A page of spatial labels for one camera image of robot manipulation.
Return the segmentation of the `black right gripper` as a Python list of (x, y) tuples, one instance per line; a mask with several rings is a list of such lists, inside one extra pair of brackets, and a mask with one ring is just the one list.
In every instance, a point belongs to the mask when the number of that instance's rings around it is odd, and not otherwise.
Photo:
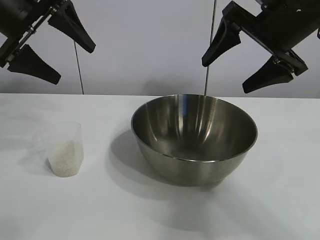
[(242, 83), (243, 91), (253, 91), (289, 83), (308, 67), (293, 48), (320, 27), (318, 0), (260, 0), (261, 12), (253, 15), (235, 1), (223, 9), (216, 35), (201, 58), (208, 67), (222, 54), (241, 43), (240, 31), (250, 36), (272, 56)]

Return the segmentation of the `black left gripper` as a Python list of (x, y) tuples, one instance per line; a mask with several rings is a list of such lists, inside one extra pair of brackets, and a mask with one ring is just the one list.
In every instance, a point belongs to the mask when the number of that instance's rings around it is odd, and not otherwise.
[(61, 75), (25, 44), (48, 18), (50, 26), (70, 37), (88, 53), (94, 52), (96, 44), (82, 25), (72, 1), (2, 0), (0, 33), (6, 37), (0, 47), (2, 68), (9, 62), (7, 70), (12, 73), (33, 76), (54, 85), (59, 83)]

